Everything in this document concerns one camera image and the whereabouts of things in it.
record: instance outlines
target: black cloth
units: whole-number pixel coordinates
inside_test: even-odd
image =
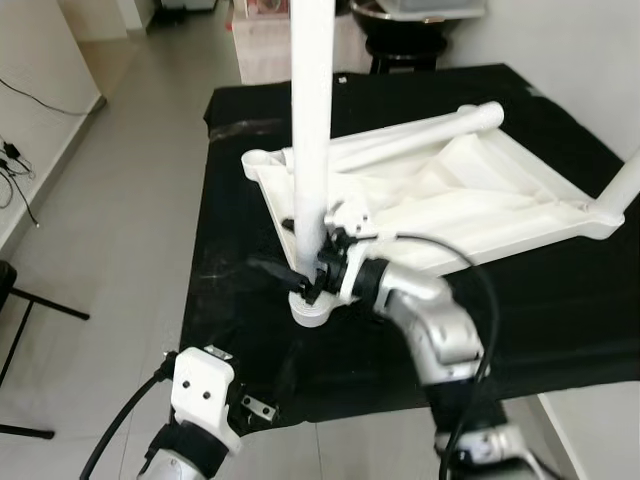
[[[505,65],[341,76],[346,83],[334,78],[333,137],[496,100],[506,112],[502,129],[587,194],[597,196],[622,165]],[[337,309],[320,328],[304,329],[291,318],[287,295],[242,267],[256,253],[285,261],[240,156],[291,145],[290,100],[289,83],[214,92],[181,344],[213,343],[235,355],[249,393],[282,405],[279,425],[425,405],[390,322],[356,304]],[[608,240],[576,238],[486,265],[503,307],[487,394],[507,398],[638,379],[639,213],[636,201]],[[486,338],[486,300],[473,276],[447,278]]]

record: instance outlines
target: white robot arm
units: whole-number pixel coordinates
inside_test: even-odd
[[[273,262],[253,260],[251,264],[278,277],[308,303],[322,291],[346,303],[357,299],[399,328],[431,405],[437,427],[435,448],[442,457],[441,480],[449,469],[450,478],[464,480],[548,478],[518,427],[508,422],[501,403],[476,395],[477,384],[488,374],[489,356],[474,321],[455,302],[449,284],[386,259],[367,258],[366,249],[356,248],[362,239],[344,231],[334,232],[331,238],[318,255],[315,284]],[[240,451],[240,436],[251,431],[234,424],[238,411],[248,411],[267,423],[274,420],[275,408],[236,388],[233,357],[212,346],[205,350],[191,347],[174,357],[171,404],[175,413],[151,443],[138,479],[213,478],[225,457]],[[126,413],[119,417],[124,419]],[[110,430],[115,431],[117,425],[113,426]],[[101,441],[96,447],[97,457],[101,444],[103,449],[106,446]],[[89,478],[97,457],[94,452],[93,465],[85,468],[81,480]]]

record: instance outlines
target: black tripod leg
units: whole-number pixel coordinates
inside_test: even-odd
[[[52,302],[51,300],[47,300],[46,298],[33,295],[32,293],[27,293],[18,288],[12,288],[11,293],[13,293],[16,297],[25,298],[31,302],[39,303],[40,305],[44,305],[45,307],[49,307],[49,308],[52,308],[53,310],[58,310],[59,312],[66,313],[67,315],[71,315],[72,317],[76,317],[81,320],[89,320],[88,313],[79,312],[72,308],[65,307],[64,305],[60,305],[59,303],[55,303],[55,302]]]
[[[0,433],[21,435],[23,437],[44,438],[45,440],[51,440],[55,435],[55,432],[51,430],[33,430],[31,428],[14,427],[12,425],[3,424],[0,424]]]
[[[13,343],[11,344],[11,348],[9,349],[9,355],[7,355],[7,359],[4,361],[4,365],[2,366],[2,373],[0,373],[0,386],[2,382],[4,382],[4,377],[7,376],[7,372],[9,371],[9,366],[11,365],[11,360],[13,359],[13,355],[16,353],[16,348],[18,347],[18,342],[20,341],[20,337],[24,332],[24,327],[27,325],[27,320],[29,319],[29,314],[31,313],[31,309],[33,308],[33,301],[29,302],[27,309],[22,315],[22,321],[20,322],[20,326],[18,327],[18,331],[16,332],[16,336],[13,339]]]

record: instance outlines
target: cable connector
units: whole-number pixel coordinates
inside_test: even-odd
[[[11,160],[18,160],[22,155],[18,148],[13,143],[3,142],[2,149],[4,150],[7,158]]]
[[[158,369],[153,374],[159,381],[163,380],[172,380],[173,372],[176,369],[176,358],[178,357],[178,352],[167,352],[164,357],[164,361],[160,364]]]

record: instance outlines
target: white pole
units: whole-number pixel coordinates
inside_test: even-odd
[[[611,180],[594,206],[611,215],[623,215],[633,199],[640,193],[640,149],[625,163]]]
[[[290,10],[296,270],[313,281],[326,234],[335,2],[291,0]],[[294,317],[304,324],[296,313],[309,306],[299,300],[290,297]],[[323,302],[316,304],[320,308]],[[315,318],[317,313],[305,315]],[[308,326],[316,326],[317,320],[312,323]]]

